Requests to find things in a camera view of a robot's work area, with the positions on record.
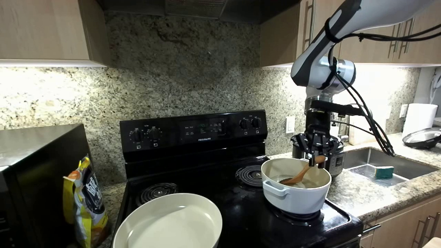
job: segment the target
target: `pressure cooker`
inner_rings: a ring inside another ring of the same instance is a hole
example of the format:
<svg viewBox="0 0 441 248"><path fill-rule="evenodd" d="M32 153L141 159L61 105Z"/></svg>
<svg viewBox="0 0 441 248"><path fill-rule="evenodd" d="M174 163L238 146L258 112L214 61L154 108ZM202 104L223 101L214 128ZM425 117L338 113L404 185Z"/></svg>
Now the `pressure cooker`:
<svg viewBox="0 0 441 248"><path fill-rule="evenodd" d="M292 140L292 157L308 159L310 157L310 154L306 154L305 152L300 150L297 141L295 139ZM343 151L344 144L340 141L339 138L334 136L331 136L331 140L337 140L339 142L339 146L335 154L328 157L328 159L325 161L325 169L331 174L332 177L336 177L343 171L345 156L345 153Z"/></svg>

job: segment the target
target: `black microwave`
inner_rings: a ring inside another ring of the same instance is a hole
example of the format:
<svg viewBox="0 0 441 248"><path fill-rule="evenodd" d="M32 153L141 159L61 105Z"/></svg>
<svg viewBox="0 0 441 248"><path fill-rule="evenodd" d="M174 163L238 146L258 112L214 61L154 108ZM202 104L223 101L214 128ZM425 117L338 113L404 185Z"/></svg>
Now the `black microwave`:
<svg viewBox="0 0 441 248"><path fill-rule="evenodd" d="M0 247L66 247L63 176L90 156L83 124L0 131Z"/></svg>

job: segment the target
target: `range hood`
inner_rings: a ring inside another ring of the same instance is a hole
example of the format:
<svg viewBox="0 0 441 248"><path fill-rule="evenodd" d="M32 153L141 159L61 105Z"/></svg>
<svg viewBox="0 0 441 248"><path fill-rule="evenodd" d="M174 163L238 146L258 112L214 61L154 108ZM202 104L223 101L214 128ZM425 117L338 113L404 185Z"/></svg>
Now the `range hood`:
<svg viewBox="0 0 441 248"><path fill-rule="evenodd" d="M97 0L104 10L260 24L300 0Z"/></svg>

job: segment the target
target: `stove knob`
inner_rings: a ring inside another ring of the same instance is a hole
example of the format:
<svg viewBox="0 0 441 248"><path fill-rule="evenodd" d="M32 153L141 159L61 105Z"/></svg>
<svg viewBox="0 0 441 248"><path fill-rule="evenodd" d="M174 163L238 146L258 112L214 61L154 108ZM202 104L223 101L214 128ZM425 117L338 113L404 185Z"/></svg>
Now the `stove knob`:
<svg viewBox="0 0 441 248"><path fill-rule="evenodd" d="M251 121L251 125L253 125L254 128L260 128L262 126L262 120L260 118L254 118Z"/></svg>
<svg viewBox="0 0 441 248"><path fill-rule="evenodd" d="M139 130L139 129L135 129L135 130L132 132L132 139L133 139L133 141L135 141L135 142L141 142L141 141L142 141L142 138L143 138L143 135L142 135L142 131L141 131L141 130Z"/></svg>
<svg viewBox="0 0 441 248"><path fill-rule="evenodd" d="M246 119L240 120L239 126L241 129L248 129L249 121Z"/></svg>
<svg viewBox="0 0 441 248"><path fill-rule="evenodd" d="M156 140L156 139L159 138L159 134L160 134L159 129L153 127L153 128L150 129L150 131L147 133L147 136L149 137L150 140Z"/></svg>

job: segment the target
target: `chip bag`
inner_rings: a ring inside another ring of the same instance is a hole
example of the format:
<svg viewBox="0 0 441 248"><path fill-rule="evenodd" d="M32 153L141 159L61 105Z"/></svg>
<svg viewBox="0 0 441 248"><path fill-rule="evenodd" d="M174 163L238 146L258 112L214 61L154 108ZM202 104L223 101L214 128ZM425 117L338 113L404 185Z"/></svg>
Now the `chip bag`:
<svg viewBox="0 0 441 248"><path fill-rule="evenodd" d="M108 216L97 177L88 156L64 177L64 218L75 225L75 236L84 248L98 246L108 235Z"/></svg>

